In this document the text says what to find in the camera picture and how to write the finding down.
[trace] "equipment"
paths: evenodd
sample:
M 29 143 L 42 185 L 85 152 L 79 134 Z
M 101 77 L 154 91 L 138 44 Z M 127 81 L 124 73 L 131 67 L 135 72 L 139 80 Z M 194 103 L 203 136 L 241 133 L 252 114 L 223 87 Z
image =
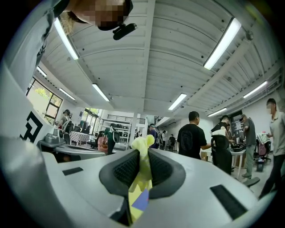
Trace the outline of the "equipment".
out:
M 132 223 L 127 196 L 138 173 L 138 151 L 57 163 L 51 153 L 41 153 L 29 142 L 0 137 L 0 144 L 3 175 L 40 226 L 123 228 Z M 260 203 L 245 185 L 210 163 L 154 149 L 148 155 L 153 188 L 134 228 L 154 222 L 158 228 L 172 228 L 177 222 L 182 228 L 222 227 Z M 13 165 L 15 157 L 21 161 L 18 166 Z M 28 187 L 18 184 L 21 179 Z M 208 219 L 201 213 L 205 210 Z
M 240 152 L 244 149 L 245 149 L 245 145 L 243 143 L 238 143 L 238 144 L 232 145 L 232 151 L 234 151 L 234 152 Z

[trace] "ceiling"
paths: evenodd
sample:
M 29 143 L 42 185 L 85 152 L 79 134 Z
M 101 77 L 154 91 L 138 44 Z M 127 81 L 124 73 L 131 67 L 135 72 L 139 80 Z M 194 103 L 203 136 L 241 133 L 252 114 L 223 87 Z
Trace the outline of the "ceiling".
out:
M 74 61 L 53 28 L 42 63 L 81 103 L 107 110 L 186 118 L 221 108 L 242 108 L 281 85 L 283 53 L 267 22 L 251 5 L 224 0 L 132 0 L 126 21 L 138 28 L 119 41 L 111 31 L 76 24 L 70 35 L 80 58 Z M 230 19 L 242 28 L 211 70 L 203 64 Z M 246 32 L 253 40 L 246 38 Z M 265 80 L 267 87 L 243 95 Z M 106 102 L 97 83 L 112 98 Z M 184 108 L 168 108 L 186 93 Z

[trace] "floor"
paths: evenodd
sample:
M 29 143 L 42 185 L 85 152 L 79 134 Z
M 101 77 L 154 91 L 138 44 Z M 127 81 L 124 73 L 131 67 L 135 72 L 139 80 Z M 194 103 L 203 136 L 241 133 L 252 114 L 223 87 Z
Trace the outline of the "floor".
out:
M 258 177 L 260 179 L 260 181 L 258 183 L 256 183 L 255 185 L 250 187 L 250 190 L 253 191 L 254 195 L 256 197 L 259 197 L 263 186 L 265 185 L 266 180 L 268 179 L 268 177 L 270 176 L 272 167 L 273 167 L 273 154 L 269 154 L 268 158 L 271 159 L 271 161 L 266 161 L 263 171 L 262 172 L 257 172 L 257 166 L 254 163 L 253 165 L 253 169 L 252 169 L 252 178 L 254 177 Z M 237 172 L 238 172 L 238 168 L 235 168 L 234 172 L 232 172 L 232 176 L 233 177 L 237 177 Z M 240 181 L 244 182 L 247 180 L 247 178 L 242 177 L 241 175 L 246 173 L 246 169 L 242 168 L 240 171 Z

